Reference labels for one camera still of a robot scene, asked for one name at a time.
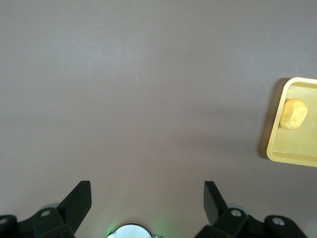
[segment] gray table surface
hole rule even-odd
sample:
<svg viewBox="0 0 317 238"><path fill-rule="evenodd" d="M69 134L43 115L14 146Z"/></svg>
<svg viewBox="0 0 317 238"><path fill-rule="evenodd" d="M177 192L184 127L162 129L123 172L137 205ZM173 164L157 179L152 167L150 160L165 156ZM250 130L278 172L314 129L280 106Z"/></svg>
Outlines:
<svg viewBox="0 0 317 238"><path fill-rule="evenodd" d="M317 170L258 148L275 84L317 78L317 1L0 1L0 214L81 180L77 238L207 224L204 181L317 237Z"/></svg>

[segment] metal bolt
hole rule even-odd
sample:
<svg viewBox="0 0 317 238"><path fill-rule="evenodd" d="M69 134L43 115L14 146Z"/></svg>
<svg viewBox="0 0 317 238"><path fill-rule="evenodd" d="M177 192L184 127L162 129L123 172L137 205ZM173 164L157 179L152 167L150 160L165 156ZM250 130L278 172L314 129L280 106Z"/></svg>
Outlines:
<svg viewBox="0 0 317 238"><path fill-rule="evenodd" d="M231 214L235 217L241 217L241 215L242 215L241 212L237 209L231 210Z"/></svg>
<svg viewBox="0 0 317 238"><path fill-rule="evenodd" d="M278 218L278 217L274 217L272 219L272 221L274 222L274 224L276 224L278 226L284 226L285 225L285 222L282 219Z"/></svg>
<svg viewBox="0 0 317 238"><path fill-rule="evenodd" d="M6 218L2 218L1 220L0 220L0 225L3 225L4 223L6 223L7 222L7 219Z"/></svg>

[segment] yellow tray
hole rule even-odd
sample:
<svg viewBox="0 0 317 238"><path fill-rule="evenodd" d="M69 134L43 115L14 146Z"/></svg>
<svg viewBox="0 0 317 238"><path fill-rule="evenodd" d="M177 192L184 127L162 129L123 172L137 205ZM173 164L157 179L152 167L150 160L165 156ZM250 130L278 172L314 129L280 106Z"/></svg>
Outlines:
<svg viewBox="0 0 317 238"><path fill-rule="evenodd" d="M305 102L308 113L298 129L279 125L284 103L288 99ZM292 78L284 86L266 154L276 162L317 167L317 80Z"/></svg>

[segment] yellow object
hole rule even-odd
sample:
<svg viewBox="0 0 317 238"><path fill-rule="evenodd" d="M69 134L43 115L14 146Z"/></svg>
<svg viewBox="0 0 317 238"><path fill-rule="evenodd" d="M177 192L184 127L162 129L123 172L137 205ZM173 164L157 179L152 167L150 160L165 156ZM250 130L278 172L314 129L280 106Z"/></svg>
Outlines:
<svg viewBox="0 0 317 238"><path fill-rule="evenodd" d="M300 127L297 129L287 130L279 125L285 101L293 99L305 102L308 113L305 121L300 125ZM276 162L317 167L316 79L297 77L290 79L285 84L266 154L269 159Z"/></svg>
<svg viewBox="0 0 317 238"><path fill-rule="evenodd" d="M307 106L300 99L290 99L285 102L279 121L285 129L299 128L307 115Z"/></svg>

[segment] circular light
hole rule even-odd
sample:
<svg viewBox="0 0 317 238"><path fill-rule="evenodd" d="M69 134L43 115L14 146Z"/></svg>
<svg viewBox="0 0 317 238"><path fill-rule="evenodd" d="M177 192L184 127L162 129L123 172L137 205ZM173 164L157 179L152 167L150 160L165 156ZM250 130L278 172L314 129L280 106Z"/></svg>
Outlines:
<svg viewBox="0 0 317 238"><path fill-rule="evenodd" d="M143 227L138 225L125 225L107 238L151 238L151 235Z"/></svg>

